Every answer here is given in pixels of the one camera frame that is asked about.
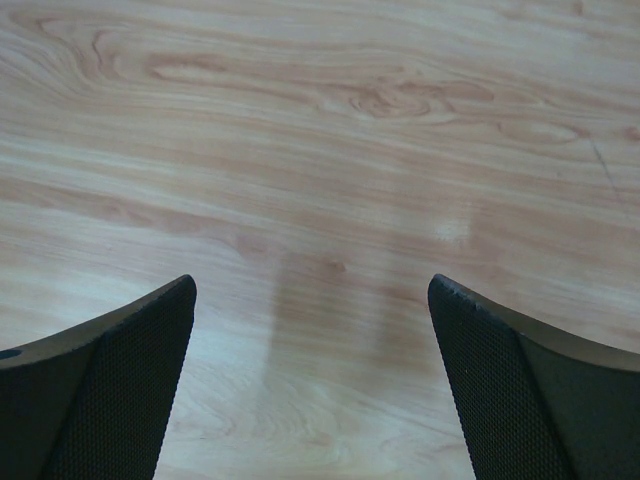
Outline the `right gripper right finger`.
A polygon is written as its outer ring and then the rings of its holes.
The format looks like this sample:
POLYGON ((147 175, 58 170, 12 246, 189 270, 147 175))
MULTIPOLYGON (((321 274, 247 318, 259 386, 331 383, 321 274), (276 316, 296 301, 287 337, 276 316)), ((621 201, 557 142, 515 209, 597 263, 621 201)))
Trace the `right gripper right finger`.
POLYGON ((638 354, 444 275, 428 307, 476 478, 638 478, 638 354))

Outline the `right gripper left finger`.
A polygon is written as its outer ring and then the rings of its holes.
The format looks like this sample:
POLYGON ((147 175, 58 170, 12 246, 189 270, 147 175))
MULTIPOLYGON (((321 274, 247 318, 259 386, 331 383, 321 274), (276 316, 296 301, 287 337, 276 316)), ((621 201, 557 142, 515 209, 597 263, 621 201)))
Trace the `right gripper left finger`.
POLYGON ((183 275, 109 313, 1 353, 4 479, 151 479, 197 289, 183 275))

